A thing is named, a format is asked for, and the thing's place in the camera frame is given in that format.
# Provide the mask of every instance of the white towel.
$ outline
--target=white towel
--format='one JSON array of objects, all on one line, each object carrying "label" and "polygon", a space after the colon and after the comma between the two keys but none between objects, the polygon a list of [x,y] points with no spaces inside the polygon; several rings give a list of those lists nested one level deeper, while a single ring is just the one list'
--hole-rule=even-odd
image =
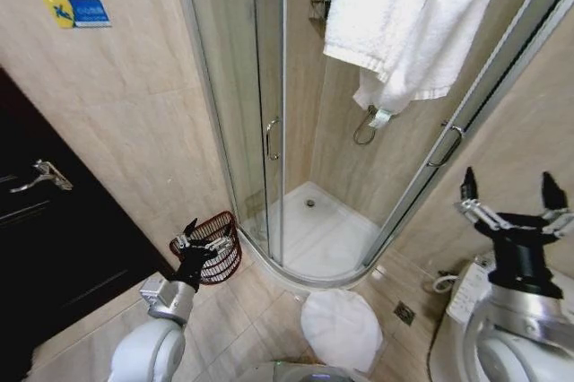
[{"label": "white towel", "polygon": [[447,95],[490,0],[332,0],[324,53],[361,69],[354,99],[393,114]]}]

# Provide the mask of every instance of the yellow and blue sign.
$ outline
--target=yellow and blue sign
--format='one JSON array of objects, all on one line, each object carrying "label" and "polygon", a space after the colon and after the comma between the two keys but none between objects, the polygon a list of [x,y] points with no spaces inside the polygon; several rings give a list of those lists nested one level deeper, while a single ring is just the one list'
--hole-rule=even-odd
[{"label": "yellow and blue sign", "polygon": [[44,0],[60,28],[111,26],[100,0]]}]

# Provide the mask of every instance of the shower enclosure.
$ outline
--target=shower enclosure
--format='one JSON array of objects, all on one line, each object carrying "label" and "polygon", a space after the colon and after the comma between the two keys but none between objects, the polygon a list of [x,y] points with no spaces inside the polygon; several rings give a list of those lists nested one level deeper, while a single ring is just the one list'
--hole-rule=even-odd
[{"label": "shower enclosure", "polygon": [[366,145],[353,139],[358,69],[323,55],[320,0],[181,1],[242,232],[276,272],[330,287],[376,263],[556,0],[491,0],[450,94]]}]

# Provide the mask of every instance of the floor drain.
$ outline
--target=floor drain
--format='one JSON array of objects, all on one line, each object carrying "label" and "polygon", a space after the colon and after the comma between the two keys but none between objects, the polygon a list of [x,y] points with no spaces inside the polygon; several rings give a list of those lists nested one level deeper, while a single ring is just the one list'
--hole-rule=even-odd
[{"label": "floor drain", "polygon": [[404,304],[402,301],[398,302],[398,305],[396,305],[395,308],[395,312],[393,313],[395,313],[395,315],[397,315],[398,318],[408,326],[410,326],[414,321],[415,314],[413,310],[409,308],[406,304]]}]

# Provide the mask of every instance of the door handle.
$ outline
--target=door handle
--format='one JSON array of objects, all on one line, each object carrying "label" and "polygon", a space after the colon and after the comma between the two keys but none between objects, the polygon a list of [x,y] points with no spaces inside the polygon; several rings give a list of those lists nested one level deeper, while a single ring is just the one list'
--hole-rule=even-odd
[{"label": "door handle", "polygon": [[450,149],[448,149],[448,152],[445,153],[445,156],[442,157],[442,160],[440,160],[439,162],[427,162],[427,166],[428,167],[442,167],[443,165],[445,165],[448,160],[450,160],[450,157],[452,156],[452,154],[455,152],[455,150],[458,148],[458,146],[460,146],[460,144],[463,142],[463,139],[465,138],[465,131],[463,130],[463,128],[461,128],[460,126],[454,126],[452,125],[450,127],[450,130],[452,131],[457,131],[457,139],[455,140],[455,142],[452,144],[452,146],[450,146]]},{"label": "door handle", "polygon": [[276,117],[271,122],[269,122],[269,124],[267,125],[267,129],[265,130],[266,154],[267,154],[267,158],[271,161],[277,161],[281,157],[281,154],[279,152],[271,154],[271,148],[269,147],[270,146],[269,141],[271,140],[269,137],[269,134],[271,133],[271,130],[273,129],[273,127],[276,124],[278,124],[279,122],[281,122],[281,119]]},{"label": "door handle", "polygon": [[71,191],[74,187],[74,185],[72,185],[72,183],[67,178],[65,178],[65,176],[60,173],[57,168],[54,167],[54,164],[52,164],[50,161],[37,160],[34,164],[34,168],[39,171],[39,176],[37,176],[34,180],[32,180],[30,183],[27,183],[26,185],[10,189],[11,193],[15,194],[17,192],[25,191],[31,187],[34,187],[39,182],[43,182],[45,180],[51,180],[54,185],[63,191]]}]

